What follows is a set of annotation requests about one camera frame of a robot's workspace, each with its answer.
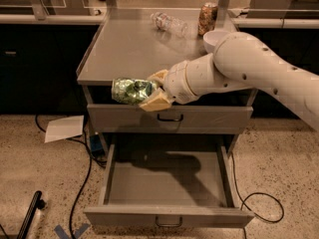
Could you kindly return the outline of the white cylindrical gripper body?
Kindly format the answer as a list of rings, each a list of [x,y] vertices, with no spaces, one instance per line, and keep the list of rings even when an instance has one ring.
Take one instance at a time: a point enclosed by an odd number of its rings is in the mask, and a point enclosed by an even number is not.
[[[190,89],[186,79],[188,61],[173,65],[167,72],[163,89],[176,103],[185,105],[198,100],[198,96]]]

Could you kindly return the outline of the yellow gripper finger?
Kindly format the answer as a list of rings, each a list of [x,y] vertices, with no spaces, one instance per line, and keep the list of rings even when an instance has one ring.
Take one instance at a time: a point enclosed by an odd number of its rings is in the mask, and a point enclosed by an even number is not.
[[[154,81],[154,82],[157,82],[159,85],[162,85],[164,83],[164,79],[167,73],[168,73],[168,70],[157,71],[156,73],[148,77],[148,81]]]
[[[157,89],[139,107],[146,112],[157,112],[169,109],[172,103],[173,99],[163,89]]]

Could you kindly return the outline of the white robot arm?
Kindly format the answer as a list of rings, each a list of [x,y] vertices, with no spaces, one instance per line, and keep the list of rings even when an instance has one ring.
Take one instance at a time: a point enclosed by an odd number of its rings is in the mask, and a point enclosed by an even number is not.
[[[140,104],[147,112],[185,105],[211,93],[257,89],[319,130],[319,76],[277,56],[256,37],[228,33],[214,50],[149,77],[159,88]]]

